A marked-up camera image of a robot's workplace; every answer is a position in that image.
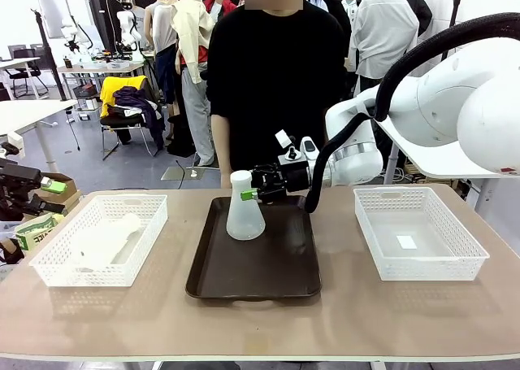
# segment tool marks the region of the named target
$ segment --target white tank top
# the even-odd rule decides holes
[[[157,53],[177,42],[177,32],[171,26],[171,6],[159,4],[155,7],[152,34]]]

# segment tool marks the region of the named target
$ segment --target whiteboard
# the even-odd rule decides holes
[[[62,20],[70,19],[67,0],[38,0],[49,39],[63,38]]]

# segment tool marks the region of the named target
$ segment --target white bottle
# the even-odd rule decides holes
[[[251,172],[237,171],[231,174],[232,196],[227,216],[226,230],[236,240],[253,240],[266,228],[266,221],[257,201],[243,201],[241,193],[251,189]]]

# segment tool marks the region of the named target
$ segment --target brown tabletop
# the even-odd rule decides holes
[[[0,355],[127,361],[520,356],[520,260],[450,188],[431,187],[491,255],[474,282],[382,282],[354,215],[352,189],[337,187],[323,191],[312,215],[320,296],[205,303],[190,298],[184,285],[210,201],[228,192],[150,191],[168,195],[169,220],[133,287],[47,288],[24,261],[0,284]],[[91,194],[60,225],[99,194],[110,193]]]
[[[122,67],[120,69],[109,69],[108,67],[100,67],[100,68],[90,69],[90,68],[81,67],[80,65],[72,65],[72,68],[59,67],[58,68],[58,73],[60,73],[60,74],[70,73],[72,75],[78,74],[78,73],[109,73],[109,74],[110,73],[114,73],[114,74],[119,74],[119,73],[133,72],[133,71],[136,71],[137,69],[139,69],[139,68],[141,68],[143,66],[144,66],[143,63],[131,63],[129,67]]]

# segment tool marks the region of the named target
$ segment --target black jacket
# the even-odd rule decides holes
[[[422,35],[430,25],[431,10],[424,0],[406,0],[409,6],[412,7],[414,14],[419,19],[419,35]]]
[[[349,43],[350,36],[352,35],[352,27],[350,27],[350,19],[347,15],[347,12],[343,8],[341,4],[341,0],[323,0],[325,4],[327,4],[328,12],[336,18],[338,23],[343,29],[343,34],[346,38],[346,43],[344,44],[345,49],[345,57],[349,55]]]

